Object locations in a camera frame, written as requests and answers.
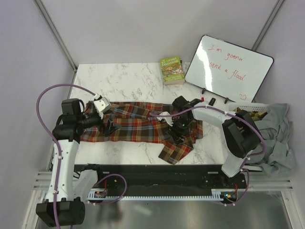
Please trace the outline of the red brown plaid shirt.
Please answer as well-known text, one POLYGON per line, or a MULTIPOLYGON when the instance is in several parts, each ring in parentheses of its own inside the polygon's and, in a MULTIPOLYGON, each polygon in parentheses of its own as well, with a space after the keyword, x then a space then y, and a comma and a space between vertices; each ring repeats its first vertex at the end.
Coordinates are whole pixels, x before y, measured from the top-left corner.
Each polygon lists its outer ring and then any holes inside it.
POLYGON ((81 141, 84 142, 106 142, 127 141, 163 144, 164 147, 159 158, 169 164, 176 164, 193 149, 197 140, 203 138, 202 121, 192 121, 188 144, 173 145, 169 141, 168 130, 170 126, 165 121, 159 121, 151 117, 150 113, 169 112, 174 114, 177 110, 171 104, 158 104, 150 102, 112 102, 110 110, 104 114, 104 124, 108 124, 110 115, 115 115, 115 121, 121 125, 110 136, 104 136, 97 127, 84 130, 81 141))

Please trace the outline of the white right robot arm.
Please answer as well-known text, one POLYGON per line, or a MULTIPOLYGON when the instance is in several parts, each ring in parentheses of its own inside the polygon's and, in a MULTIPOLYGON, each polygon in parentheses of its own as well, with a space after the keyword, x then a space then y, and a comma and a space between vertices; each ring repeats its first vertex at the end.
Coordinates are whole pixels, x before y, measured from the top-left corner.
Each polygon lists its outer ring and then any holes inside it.
POLYGON ((176 141, 190 133, 192 121, 203 121, 222 130, 228 148, 228 156, 222 165, 218 182, 228 188, 235 183, 237 175, 245 164, 246 157, 261 143, 261 135, 249 113, 222 111, 200 99, 187 101, 183 96, 172 103, 178 111, 174 117, 165 117, 176 141))

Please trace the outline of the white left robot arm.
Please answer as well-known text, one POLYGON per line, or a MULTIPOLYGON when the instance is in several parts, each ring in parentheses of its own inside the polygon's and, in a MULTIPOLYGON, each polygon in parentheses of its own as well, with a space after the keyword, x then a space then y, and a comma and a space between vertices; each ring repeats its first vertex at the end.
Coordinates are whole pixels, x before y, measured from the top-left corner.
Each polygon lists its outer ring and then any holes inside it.
POLYGON ((93 113, 85 115, 84 103, 80 99, 62 101, 62 114, 51 132, 54 141, 53 169, 49 190, 42 203, 37 204, 36 214, 48 226, 80 225, 85 217, 85 200, 93 187, 101 187, 106 177, 97 167, 88 166, 74 181, 74 162, 85 129, 98 127, 107 136, 119 128, 109 121, 106 125, 103 115, 111 104, 100 96, 92 103, 93 113))

